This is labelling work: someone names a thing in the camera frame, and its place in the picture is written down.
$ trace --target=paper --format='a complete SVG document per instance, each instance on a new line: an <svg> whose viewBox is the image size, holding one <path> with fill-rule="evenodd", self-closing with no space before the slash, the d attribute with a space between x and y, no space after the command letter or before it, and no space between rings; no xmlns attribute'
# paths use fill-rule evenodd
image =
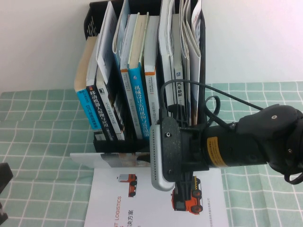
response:
<svg viewBox="0 0 303 227"><path fill-rule="evenodd" d="M101 31L99 35L96 60L104 78L104 83L108 83L110 71L113 65L112 42L115 35L117 25L117 17L112 3L107 4L106 14L103 19Z"/></svg>
<svg viewBox="0 0 303 227"><path fill-rule="evenodd" d="M119 69L120 69L120 61L121 61L122 42L123 42L123 37L124 37L126 23L129 14L130 14L130 9L129 9L128 0L124 0L121 13L118 19L118 23L116 26L113 43L112 43L112 51L114 53L116 64Z"/></svg>
<svg viewBox="0 0 303 227"><path fill-rule="evenodd" d="M95 169L84 227L227 227L221 171L194 173L203 211L175 211L172 191L152 187L150 168Z"/></svg>
<svg viewBox="0 0 303 227"><path fill-rule="evenodd" d="M199 82L200 81L200 63L201 63L201 53L194 40L191 28L189 26L190 21L190 0L186 0L183 13L185 14L185 24L186 29L184 29L186 42L189 50L190 58L190 80ZM191 98L191 123L192 125L197 124L198 115L198 98L199 98L199 86L191 84L190 86L190 98Z"/></svg>
<svg viewBox="0 0 303 227"><path fill-rule="evenodd" d="M70 156L74 162L89 168L151 166L150 163L142 161L149 158L149 153L71 153Z"/></svg>
<svg viewBox="0 0 303 227"><path fill-rule="evenodd" d="M183 14L183 8L184 8L184 0L180 1L179 5L179 20L180 20L180 36L181 36L181 47L182 47L182 67L183 67L183 75L184 78L187 80L190 80L190 62L189 62L189 51L188 46L186 43L185 35L184 35L184 29L186 29L185 21L184 21L184 14ZM188 125L191 125L191 104L190 104L190 84L186 83L186 102L185 107L187 110L187 118L188 118Z"/></svg>
<svg viewBox="0 0 303 227"><path fill-rule="evenodd" d="M201 0L199 0L191 16L191 31L193 33L195 42L197 43L198 46L200 46L201 11L202 11L202 2Z"/></svg>
<svg viewBox="0 0 303 227"><path fill-rule="evenodd" d="M174 0L163 0L160 12L159 50L162 60L164 82L170 81L175 77L173 73L174 64L171 62L173 61L172 49L171 46L169 47L169 45L171 45L171 36L169 36L169 24L171 25L171 21L169 22L169 13L174 12L172 6L174 6ZM175 104L176 94L174 91L175 89L173 89L172 84L168 84L165 87L167 106Z"/></svg>

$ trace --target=yellow label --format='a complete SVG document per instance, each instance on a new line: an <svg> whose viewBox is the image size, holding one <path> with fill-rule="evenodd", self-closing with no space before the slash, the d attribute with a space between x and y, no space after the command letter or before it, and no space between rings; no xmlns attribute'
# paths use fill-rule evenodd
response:
<svg viewBox="0 0 303 227"><path fill-rule="evenodd" d="M207 151L210 159L216 167L227 167L219 151L218 137L207 138Z"/></svg>

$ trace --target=blue book spine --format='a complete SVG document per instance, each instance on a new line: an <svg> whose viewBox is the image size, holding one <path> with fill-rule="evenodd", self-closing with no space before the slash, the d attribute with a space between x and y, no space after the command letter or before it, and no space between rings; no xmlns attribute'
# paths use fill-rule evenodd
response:
<svg viewBox="0 0 303 227"><path fill-rule="evenodd" d="M139 124L143 139L149 140L150 137L150 122L148 117L148 109L145 102L144 89L142 85L141 64L138 68L128 69L129 79L131 81L134 101L139 117Z"/></svg>
<svg viewBox="0 0 303 227"><path fill-rule="evenodd" d="M92 129L101 129L101 124L99 122L99 119L96 115L96 111L93 107L93 104L90 100L89 94L87 93L86 89L80 90L77 92L77 96L80 100L80 103L82 105L82 108L89 120L89 123L92 127Z"/></svg>

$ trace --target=black desk organizer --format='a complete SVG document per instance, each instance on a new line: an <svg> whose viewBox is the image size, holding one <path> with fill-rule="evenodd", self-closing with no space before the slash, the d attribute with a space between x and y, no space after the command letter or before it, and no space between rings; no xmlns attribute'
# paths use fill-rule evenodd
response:
<svg viewBox="0 0 303 227"><path fill-rule="evenodd" d="M146 14L149 12L151 16L160 15L161 0L128 0L130 11L132 14L140 12ZM195 7L197 0L191 0L191 9ZM123 0L113 0L113 8L117 18L119 18ZM91 2L89 11L84 20L84 34L88 36L97 36L101 30L103 17L106 11L107 1ZM179 0L175 0L175 9L178 13ZM201 66L200 66L200 82L205 83L205 22L202 15L201 20L201 35L200 35L200 51L201 51ZM199 89L199 105L198 105L198 123L206 122L204 114L205 104L205 89ZM95 150L98 153L135 153L137 151L147 152L149 149L149 141L147 140L118 140L118 141L100 141L94 137Z"/></svg>

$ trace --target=black bracket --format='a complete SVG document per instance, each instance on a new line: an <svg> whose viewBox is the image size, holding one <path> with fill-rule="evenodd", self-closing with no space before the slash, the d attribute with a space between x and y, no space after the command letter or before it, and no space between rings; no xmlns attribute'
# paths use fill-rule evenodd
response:
<svg viewBox="0 0 303 227"><path fill-rule="evenodd" d="M13 173L8 163L0 163L0 194L13 178ZM4 213L2 204L0 203L0 225L2 225L8 219L8 215Z"/></svg>

